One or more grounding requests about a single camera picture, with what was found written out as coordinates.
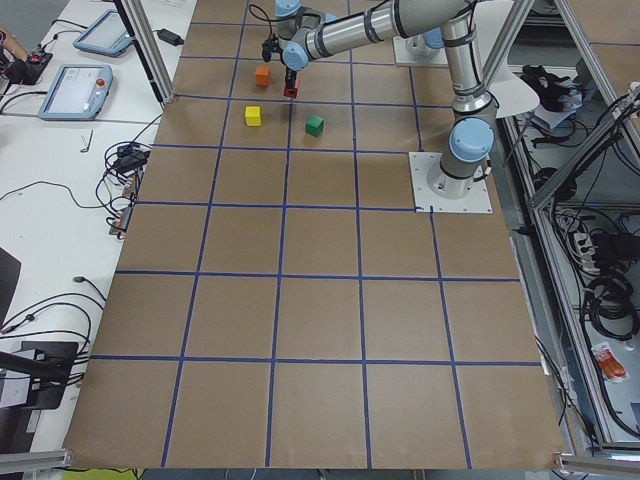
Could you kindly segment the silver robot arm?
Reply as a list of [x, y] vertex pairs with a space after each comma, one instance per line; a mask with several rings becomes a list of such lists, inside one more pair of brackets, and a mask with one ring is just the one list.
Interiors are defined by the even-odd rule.
[[493, 147], [497, 102], [482, 72], [473, 1], [382, 1], [337, 18], [299, 1], [278, 1], [269, 19], [262, 57], [278, 55], [285, 67], [284, 93], [297, 95], [297, 74], [309, 63], [385, 40], [400, 39], [413, 61], [446, 58], [455, 116], [448, 146], [427, 175], [429, 188], [451, 200], [479, 181], [476, 170]]
[[432, 62], [444, 50], [440, 27], [410, 37], [404, 43], [410, 60], [414, 62]]

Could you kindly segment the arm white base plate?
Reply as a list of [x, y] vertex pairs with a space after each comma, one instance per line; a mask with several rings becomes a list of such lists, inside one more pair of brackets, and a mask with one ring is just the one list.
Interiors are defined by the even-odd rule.
[[393, 38], [395, 63], [399, 66], [447, 68], [444, 40], [440, 27], [411, 38]]
[[417, 213], [492, 214], [493, 208], [480, 166], [463, 180], [441, 169], [440, 152], [410, 152], [410, 176]]

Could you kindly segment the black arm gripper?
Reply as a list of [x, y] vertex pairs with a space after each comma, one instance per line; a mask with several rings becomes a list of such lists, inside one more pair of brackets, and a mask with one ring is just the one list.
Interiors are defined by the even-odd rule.
[[295, 49], [285, 49], [282, 52], [282, 61], [286, 65], [285, 86], [287, 90], [299, 89], [299, 52]]

